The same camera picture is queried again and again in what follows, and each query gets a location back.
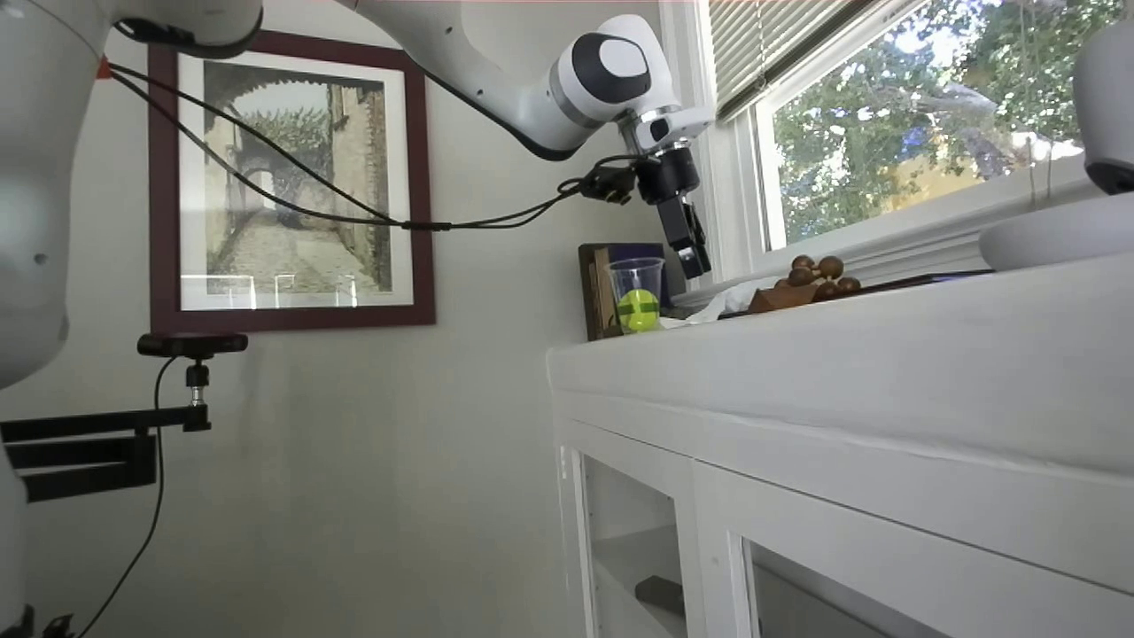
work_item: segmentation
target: white cabinet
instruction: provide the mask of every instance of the white cabinet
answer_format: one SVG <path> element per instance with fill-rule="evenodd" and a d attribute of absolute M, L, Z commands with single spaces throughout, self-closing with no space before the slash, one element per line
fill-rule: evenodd
<path fill-rule="evenodd" d="M 1129 638 L 1125 265 L 553 350 L 580 634 Z"/>

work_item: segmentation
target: framed picture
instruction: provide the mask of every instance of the framed picture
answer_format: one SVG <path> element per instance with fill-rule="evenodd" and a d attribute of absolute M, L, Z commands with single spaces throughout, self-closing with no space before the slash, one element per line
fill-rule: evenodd
<path fill-rule="evenodd" d="M 392 226 L 428 224 L 424 79 L 399 48 L 261 33 L 230 61 L 152 48 L 149 73 L 156 333 L 437 320 L 434 238 Z"/>

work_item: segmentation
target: tennis ball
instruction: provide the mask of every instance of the tennis ball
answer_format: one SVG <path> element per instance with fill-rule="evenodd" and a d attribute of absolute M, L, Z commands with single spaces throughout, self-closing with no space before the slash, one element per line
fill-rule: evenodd
<path fill-rule="evenodd" d="M 650 333 L 650 330 L 660 330 L 661 320 L 660 320 L 660 296 L 652 291 L 626 291 L 621 302 L 617 302 L 617 320 L 623 327 L 623 333 Z"/>

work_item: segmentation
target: cabinet door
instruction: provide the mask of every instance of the cabinet door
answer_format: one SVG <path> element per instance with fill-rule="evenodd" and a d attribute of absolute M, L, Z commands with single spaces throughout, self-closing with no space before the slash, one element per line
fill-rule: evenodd
<path fill-rule="evenodd" d="M 1134 599 L 979 545 L 696 469 L 710 634 L 1134 634 Z"/>
<path fill-rule="evenodd" d="M 559 491 L 573 607 L 588 638 L 702 638 L 691 463 L 569 424 Z"/>

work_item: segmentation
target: black cable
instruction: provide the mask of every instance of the black cable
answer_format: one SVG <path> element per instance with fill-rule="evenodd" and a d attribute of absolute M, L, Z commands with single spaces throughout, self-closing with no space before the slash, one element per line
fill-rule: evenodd
<path fill-rule="evenodd" d="M 168 359 L 168 363 L 156 371 L 152 378 L 152 412 L 163 407 L 163 378 L 169 371 L 178 359 Z M 128 577 L 136 575 L 136 568 L 142 564 L 145 548 L 156 539 L 156 528 L 163 522 L 163 504 L 168 504 L 168 443 L 163 443 L 163 428 L 156 428 L 156 496 L 152 496 L 152 517 L 145 528 L 142 545 L 136 548 L 132 564 L 119 571 L 119 577 L 113 581 L 113 588 L 107 590 L 104 607 L 96 608 L 96 616 L 77 630 L 77 638 L 92 634 L 92 628 L 104 621 L 104 612 L 113 607 L 118 590 L 128 586 Z"/>
<path fill-rule="evenodd" d="M 315 215 L 315 220 L 333 220 L 333 224 L 365 224 L 365 226 L 399 226 L 399 229 L 517 229 L 517 226 L 527 226 L 536 224 L 539 215 L 546 215 L 556 200 L 562 197 L 573 197 L 573 196 L 592 196 L 592 197 L 606 197 L 606 200 L 626 200 L 626 187 L 636 183 L 636 176 L 626 180 L 626 173 L 636 165 L 623 165 L 623 170 L 611 170 L 611 161 L 639 161 L 636 157 L 606 157 L 598 160 L 584 176 L 573 176 L 573 180 L 562 180 L 556 187 L 553 197 L 539 200 L 539 206 L 527 206 L 527 210 L 517 210 L 517 211 L 502 211 L 502 215 L 487 215 L 487 220 L 467 220 L 467 224 L 416 224 L 416 220 L 392 220 L 391 211 L 382 210 L 371 210 L 365 200 L 357 200 L 351 190 L 335 187 L 333 180 L 326 180 L 322 173 L 315 173 L 312 165 L 304 165 L 296 157 L 292 157 L 285 144 L 276 144 L 273 138 L 266 138 L 260 128 L 245 125 L 240 118 L 204 102 L 204 99 L 194 99 L 187 92 L 182 92 L 178 85 L 168 85 L 158 79 L 149 79 L 142 72 L 132 72 L 132 66 L 119 66 L 119 62 L 110 62 L 113 79 L 132 87 L 139 99 L 145 99 L 158 118 L 168 118 L 187 141 L 194 141 L 209 160 L 217 160 L 230 176 L 237 176 L 245 187 L 250 187 L 254 196 L 292 210 L 292 211 L 301 211 L 301 215 Z M 187 132 L 178 113 L 169 113 L 163 102 L 156 102 L 142 85 L 136 85 L 132 79 L 139 82 L 149 82 L 178 99 L 187 99 L 194 102 L 198 108 L 213 113 L 213 118 L 223 118 L 230 120 L 234 128 L 240 128 L 245 133 L 260 138 L 261 144 L 268 144 L 273 151 L 279 151 L 288 161 L 293 161 L 301 173 L 308 173 L 315 183 L 331 187 L 333 196 L 346 197 L 356 210 L 367 211 L 371 220 L 357 220 L 357 215 L 333 215 L 333 211 L 319 211 L 319 210 L 308 210 L 308 206 L 296 206 L 296 200 L 288 200 L 273 190 L 266 190 L 261 183 L 254 183 L 250 176 L 245 176 L 237 165 L 230 165 L 221 151 L 209 147 L 209 141 L 203 141 L 194 132 Z"/>

